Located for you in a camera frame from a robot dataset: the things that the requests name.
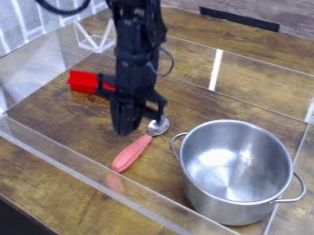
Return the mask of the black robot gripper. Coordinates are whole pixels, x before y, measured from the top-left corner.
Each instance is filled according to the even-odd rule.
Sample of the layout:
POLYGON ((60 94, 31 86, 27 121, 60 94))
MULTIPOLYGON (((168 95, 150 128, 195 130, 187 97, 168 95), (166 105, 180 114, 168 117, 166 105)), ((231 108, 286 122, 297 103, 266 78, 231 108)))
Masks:
POLYGON ((136 130, 143 117, 162 119, 167 100, 155 89, 158 59, 158 50, 146 62, 116 58, 115 75, 98 74, 98 94, 111 101, 112 127, 119 135, 136 130))

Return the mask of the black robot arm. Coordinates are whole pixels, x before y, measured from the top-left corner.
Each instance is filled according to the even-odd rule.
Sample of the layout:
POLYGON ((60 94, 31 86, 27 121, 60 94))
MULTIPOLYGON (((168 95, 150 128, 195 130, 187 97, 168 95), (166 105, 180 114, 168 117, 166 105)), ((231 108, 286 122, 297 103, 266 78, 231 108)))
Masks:
POLYGON ((115 75, 98 74, 98 94, 111 101, 112 128, 128 135, 142 118, 160 121, 166 98, 155 90, 167 28, 160 0, 106 0, 116 30, 115 75))

